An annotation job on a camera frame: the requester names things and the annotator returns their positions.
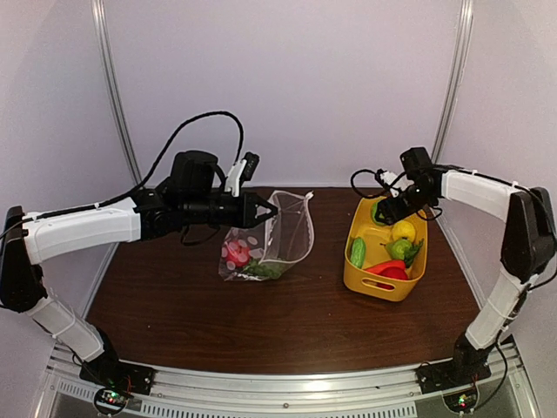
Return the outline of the green toy apple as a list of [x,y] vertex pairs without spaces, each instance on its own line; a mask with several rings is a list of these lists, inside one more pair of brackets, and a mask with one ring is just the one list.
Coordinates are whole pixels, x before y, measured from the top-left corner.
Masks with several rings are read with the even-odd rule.
[[379,204],[378,200],[372,204],[371,211],[370,211],[371,220],[373,224],[376,226],[386,226],[386,223],[382,219],[376,218],[376,215],[378,213],[378,204]]

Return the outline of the yellow toy lemon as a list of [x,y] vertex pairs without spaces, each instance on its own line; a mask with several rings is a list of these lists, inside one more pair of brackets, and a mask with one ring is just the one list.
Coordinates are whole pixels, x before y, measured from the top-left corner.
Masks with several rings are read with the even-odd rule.
[[406,239],[413,243],[416,238],[416,228],[414,225],[406,220],[401,220],[395,223],[391,229],[392,240]]

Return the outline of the clear zip top bag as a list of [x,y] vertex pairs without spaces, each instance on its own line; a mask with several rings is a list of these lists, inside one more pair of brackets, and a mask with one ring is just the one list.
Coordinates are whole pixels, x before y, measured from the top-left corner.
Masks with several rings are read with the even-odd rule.
[[243,239],[250,247],[251,260],[274,261],[286,265],[287,270],[304,260],[310,254],[315,241],[310,214],[310,201],[313,197],[313,192],[299,195],[275,191],[268,199],[278,208],[275,217],[250,229],[231,228],[221,246],[218,266],[220,277],[223,280],[258,281],[250,280],[243,275],[243,267],[237,270],[229,270],[226,267],[227,241]]

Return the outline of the green toy cucumber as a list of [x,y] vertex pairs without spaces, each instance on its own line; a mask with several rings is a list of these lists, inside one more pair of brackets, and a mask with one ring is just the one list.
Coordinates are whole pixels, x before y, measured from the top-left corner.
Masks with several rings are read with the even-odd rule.
[[353,240],[349,253],[350,263],[358,269],[361,269],[366,260],[366,242],[362,237]]

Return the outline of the red toy apple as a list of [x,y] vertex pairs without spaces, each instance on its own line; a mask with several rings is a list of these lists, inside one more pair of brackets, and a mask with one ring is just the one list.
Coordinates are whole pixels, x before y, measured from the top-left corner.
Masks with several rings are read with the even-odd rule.
[[225,265],[229,270],[247,266],[252,258],[250,247],[243,239],[225,242]]

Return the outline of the orange toy carrot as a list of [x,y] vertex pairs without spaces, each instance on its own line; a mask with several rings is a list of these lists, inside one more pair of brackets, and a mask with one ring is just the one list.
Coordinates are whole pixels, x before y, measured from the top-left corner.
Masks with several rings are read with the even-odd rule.
[[397,268],[400,270],[406,269],[406,263],[403,260],[389,260],[383,263],[379,263],[374,266],[370,266],[365,269],[365,272],[381,275],[383,271],[388,268]]

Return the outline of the red toy pepper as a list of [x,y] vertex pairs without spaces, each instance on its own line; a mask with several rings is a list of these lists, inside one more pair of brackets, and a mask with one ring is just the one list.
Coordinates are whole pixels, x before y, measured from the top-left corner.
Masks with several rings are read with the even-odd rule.
[[[393,280],[402,280],[402,281],[409,280],[408,275],[406,274],[406,270],[400,269],[398,267],[388,267],[385,270],[383,270],[381,273],[379,273],[379,276],[383,278],[393,279]],[[386,284],[386,283],[379,283],[378,287],[385,290],[394,289],[393,285]]]

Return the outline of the green toy grapes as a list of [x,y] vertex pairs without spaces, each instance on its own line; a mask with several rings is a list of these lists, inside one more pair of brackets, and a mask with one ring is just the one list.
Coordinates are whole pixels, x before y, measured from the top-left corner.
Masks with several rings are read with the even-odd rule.
[[287,270],[286,265],[252,259],[243,267],[242,274],[250,280],[277,280]]

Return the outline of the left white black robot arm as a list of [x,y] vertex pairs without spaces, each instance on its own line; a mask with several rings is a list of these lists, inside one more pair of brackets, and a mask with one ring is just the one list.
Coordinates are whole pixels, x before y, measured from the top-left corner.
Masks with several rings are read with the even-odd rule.
[[223,172],[213,154],[180,152],[157,187],[140,186],[113,203],[34,213],[11,207],[1,234],[2,308],[27,314],[70,348],[84,379],[113,388],[127,381],[131,373],[109,337],[46,289],[42,263],[94,246],[186,234],[192,225],[258,226],[278,213],[257,193],[241,189],[258,162],[248,152]]

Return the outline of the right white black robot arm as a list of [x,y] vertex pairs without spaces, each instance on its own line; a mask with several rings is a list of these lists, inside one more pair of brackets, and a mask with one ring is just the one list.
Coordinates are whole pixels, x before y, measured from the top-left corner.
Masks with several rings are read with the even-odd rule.
[[378,170],[374,177],[387,192],[375,219],[386,225],[406,219],[440,200],[478,209],[505,224],[500,275],[478,316],[457,339],[451,360],[440,371],[452,384],[468,384],[481,373],[505,327],[520,312],[538,277],[556,255],[556,228],[548,191],[526,188],[454,165],[437,165],[423,147],[400,156],[401,174]]

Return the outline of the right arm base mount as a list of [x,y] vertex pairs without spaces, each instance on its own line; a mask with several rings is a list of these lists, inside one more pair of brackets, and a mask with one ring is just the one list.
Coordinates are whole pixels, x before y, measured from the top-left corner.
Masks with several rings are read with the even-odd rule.
[[453,346],[453,357],[438,363],[424,362],[415,374],[422,394],[445,391],[460,386],[472,385],[477,380],[491,376],[487,365],[488,355],[494,344],[476,349],[464,334]]

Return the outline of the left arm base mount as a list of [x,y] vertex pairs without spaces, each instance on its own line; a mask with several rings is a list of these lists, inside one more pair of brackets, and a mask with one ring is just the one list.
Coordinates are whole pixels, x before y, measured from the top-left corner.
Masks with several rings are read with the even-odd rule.
[[81,363],[79,377],[120,394],[150,394],[155,369],[121,361],[108,335],[100,329],[98,332],[104,351],[94,360]]

